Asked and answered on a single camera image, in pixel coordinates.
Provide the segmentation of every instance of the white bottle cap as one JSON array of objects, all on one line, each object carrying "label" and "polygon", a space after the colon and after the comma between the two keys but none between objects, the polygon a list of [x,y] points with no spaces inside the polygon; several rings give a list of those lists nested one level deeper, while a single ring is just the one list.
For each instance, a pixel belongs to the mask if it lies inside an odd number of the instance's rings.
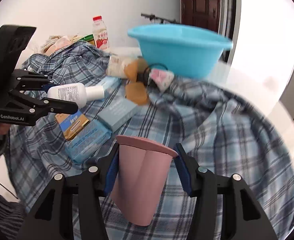
[{"label": "white bottle cap", "polygon": [[105,97],[105,91],[103,86],[86,87],[86,94],[87,102],[103,99]]}]

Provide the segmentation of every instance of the red bottle cap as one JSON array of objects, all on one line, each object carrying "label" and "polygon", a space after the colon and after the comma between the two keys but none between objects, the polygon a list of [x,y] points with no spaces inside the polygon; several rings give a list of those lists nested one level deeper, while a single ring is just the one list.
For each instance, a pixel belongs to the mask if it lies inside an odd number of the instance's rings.
[{"label": "red bottle cap", "polygon": [[101,19],[102,17],[100,15],[93,18],[94,21],[101,20]]}]

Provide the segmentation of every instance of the pink cup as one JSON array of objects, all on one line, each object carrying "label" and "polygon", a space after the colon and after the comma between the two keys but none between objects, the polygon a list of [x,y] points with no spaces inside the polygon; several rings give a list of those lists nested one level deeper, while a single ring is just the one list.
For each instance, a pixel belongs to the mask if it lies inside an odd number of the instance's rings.
[{"label": "pink cup", "polygon": [[119,172],[111,198],[133,224],[150,224],[164,188],[170,163],[177,153],[155,141],[116,136]]}]

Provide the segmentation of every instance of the plaid cloth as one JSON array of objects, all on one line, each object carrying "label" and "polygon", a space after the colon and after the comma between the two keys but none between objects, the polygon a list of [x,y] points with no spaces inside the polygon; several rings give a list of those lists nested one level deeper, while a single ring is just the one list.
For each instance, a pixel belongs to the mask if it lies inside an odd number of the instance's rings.
[{"label": "plaid cloth", "polygon": [[[24,68],[46,74],[57,84],[97,84],[104,76],[108,54],[83,41],[56,51],[35,54]],[[176,78],[165,94],[149,90],[151,103],[112,134],[82,165],[72,163],[66,141],[54,114],[35,127],[12,126],[6,153],[9,175],[18,197],[29,211],[56,173],[80,174],[106,156],[117,134],[149,138],[173,148],[182,143],[201,166],[219,175],[240,174],[264,208],[277,236],[282,238],[294,219],[294,170],[288,150],[274,127],[242,98],[212,84]],[[36,98],[44,92],[26,92]],[[105,101],[88,102],[80,109],[90,120],[116,96],[124,96],[124,84]],[[74,199],[74,235],[80,239],[77,199]],[[215,239],[220,237],[222,199],[218,197]],[[101,198],[101,209],[110,240],[185,239],[195,199],[183,192],[172,162],[156,213],[148,227],[129,223],[113,201]]]}]

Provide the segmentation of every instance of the blue plastic basin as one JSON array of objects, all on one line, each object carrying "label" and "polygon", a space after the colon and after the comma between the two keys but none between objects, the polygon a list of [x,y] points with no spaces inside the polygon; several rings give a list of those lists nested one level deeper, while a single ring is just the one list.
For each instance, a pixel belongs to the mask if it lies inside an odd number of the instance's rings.
[{"label": "blue plastic basin", "polygon": [[128,31],[148,64],[161,63],[176,75],[203,78],[233,43],[215,32],[178,24],[144,25]]}]

